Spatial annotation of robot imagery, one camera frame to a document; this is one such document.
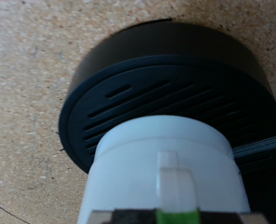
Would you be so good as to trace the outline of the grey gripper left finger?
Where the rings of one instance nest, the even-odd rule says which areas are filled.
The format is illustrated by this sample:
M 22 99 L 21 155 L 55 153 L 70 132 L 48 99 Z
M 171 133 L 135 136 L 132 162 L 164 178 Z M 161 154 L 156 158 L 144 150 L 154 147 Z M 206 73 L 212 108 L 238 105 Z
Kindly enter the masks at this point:
M 93 211 L 87 224 L 157 224 L 155 209 Z

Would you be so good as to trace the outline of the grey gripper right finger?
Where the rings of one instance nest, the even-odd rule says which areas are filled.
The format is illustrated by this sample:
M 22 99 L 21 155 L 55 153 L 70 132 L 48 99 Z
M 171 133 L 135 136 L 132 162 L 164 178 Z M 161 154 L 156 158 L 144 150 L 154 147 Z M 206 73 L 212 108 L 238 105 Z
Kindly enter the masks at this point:
M 201 212 L 200 224 L 269 224 L 259 213 Z

